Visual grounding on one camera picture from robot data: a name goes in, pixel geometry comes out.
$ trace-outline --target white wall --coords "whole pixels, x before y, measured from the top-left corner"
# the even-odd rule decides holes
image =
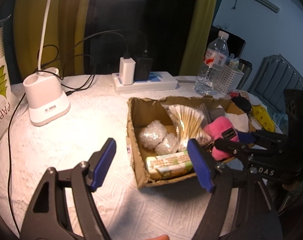
[[[246,41],[241,58],[253,64],[247,90],[264,57],[282,54],[303,76],[303,12],[290,0],[268,0],[274,13],[255,0],[222,0],[213,25],[229,24],[229,32]]]

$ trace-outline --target white power strip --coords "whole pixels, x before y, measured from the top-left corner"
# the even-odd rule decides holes
[[[112,77],[116,94],[174,90],[178,84],[176,78],[168,72],[151,72],[147,81],[136,81],[132,85],[123,85],[119,73],[113,73]]]

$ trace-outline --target cardboard box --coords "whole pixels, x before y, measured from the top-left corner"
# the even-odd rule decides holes
[[[131,165],[135,173],[138,188],[154,187],[165,184],[171,184],[196,176],[196,173],[187,174],[185,176],[154,181],[150,178],[148,171],[145,168],[146,157],[156,156],[152,150],[145,149],[139,140],[137,140],[139,132],[154,120],[159,120],[168,132],[176,133],[170,117],[168,116],[162,104],[165,105],[185,105],[196,108],[201,103],[205,103],[208,110],[215,109],[221,105],[227,113],[243,114],[232,101],[224,99],[213,99],[211,96],[202,98],[184,98],[184,97],[167,97],[160,100],[152,100],[148,98],[130,98],[128,101],[128,120],[127,120],[127,142],[128,154],[130,156]],[[249,130],[255,131],[249,120]]]

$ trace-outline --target hand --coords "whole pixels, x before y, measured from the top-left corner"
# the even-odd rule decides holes
[[[159,236],[159,237],[156,237],[153,239],[148,239],[148,240],[170,240],[170,239],[169,239],[169,236],[163,235],[163,236]]]

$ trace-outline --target chair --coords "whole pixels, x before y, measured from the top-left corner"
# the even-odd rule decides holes
[[[285,113],[284,89],[303,90],[303,77],[281,55],[265,57],[248,92],[257,96],[271,113]]]

